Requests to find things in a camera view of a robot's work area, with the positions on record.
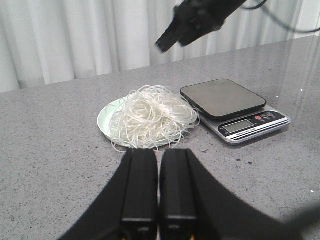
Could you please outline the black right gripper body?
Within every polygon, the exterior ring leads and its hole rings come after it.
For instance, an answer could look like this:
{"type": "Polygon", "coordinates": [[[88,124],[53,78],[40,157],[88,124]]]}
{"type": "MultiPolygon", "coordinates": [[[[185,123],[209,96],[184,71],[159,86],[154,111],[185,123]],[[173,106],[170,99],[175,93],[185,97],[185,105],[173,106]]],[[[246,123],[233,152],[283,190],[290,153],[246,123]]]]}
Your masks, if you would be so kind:
{"type": "Polygon", "coordinates": [[[219,30],[244,0],[185,0],[174,8],[174,21],[201,32],[219,30]]]}

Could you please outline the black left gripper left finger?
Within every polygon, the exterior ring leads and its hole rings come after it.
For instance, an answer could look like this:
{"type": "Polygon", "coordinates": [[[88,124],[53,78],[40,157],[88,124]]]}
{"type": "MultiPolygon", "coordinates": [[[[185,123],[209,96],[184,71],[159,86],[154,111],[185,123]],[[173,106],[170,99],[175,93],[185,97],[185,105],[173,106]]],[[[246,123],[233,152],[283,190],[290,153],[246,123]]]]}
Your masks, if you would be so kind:
{"type": "Polygon", "coordinates": [[[127,149],[102,192],[62,240],[155,240],[158,163],[152,149],[127,149]]]}

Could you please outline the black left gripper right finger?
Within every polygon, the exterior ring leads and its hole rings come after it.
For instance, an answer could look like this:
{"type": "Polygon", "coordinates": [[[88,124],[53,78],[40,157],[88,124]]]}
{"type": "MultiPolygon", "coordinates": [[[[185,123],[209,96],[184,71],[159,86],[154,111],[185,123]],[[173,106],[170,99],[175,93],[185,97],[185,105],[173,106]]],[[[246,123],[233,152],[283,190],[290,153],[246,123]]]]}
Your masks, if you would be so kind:
{"type": "Polygon", "coordinates": [[[190,149],[168,149],[160,168],[162,240],[300,240],[320,222],[308,208],[280,222],[253,208],[216,180],[190,149]]]}

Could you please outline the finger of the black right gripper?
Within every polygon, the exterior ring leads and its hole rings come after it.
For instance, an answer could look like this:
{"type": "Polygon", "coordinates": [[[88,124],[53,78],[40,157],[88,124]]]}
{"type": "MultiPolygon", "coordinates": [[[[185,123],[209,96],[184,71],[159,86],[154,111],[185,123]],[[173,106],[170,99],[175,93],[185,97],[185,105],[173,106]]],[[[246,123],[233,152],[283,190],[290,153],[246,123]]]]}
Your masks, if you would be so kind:
{"type": "Polygon", "coordinates": [[[162,36],[155,42],[155,45],[161,53],[166,53],[185,33],[185,25],[174,19],[162,36]]]}
{"type": "Polygon", "coordinates": [[[177,33],[179,35],[178,43],[185,47],[198,40],[199,38],[209,34],[211,31],[204,28],[183,28],[179,27],[177,33]]]}

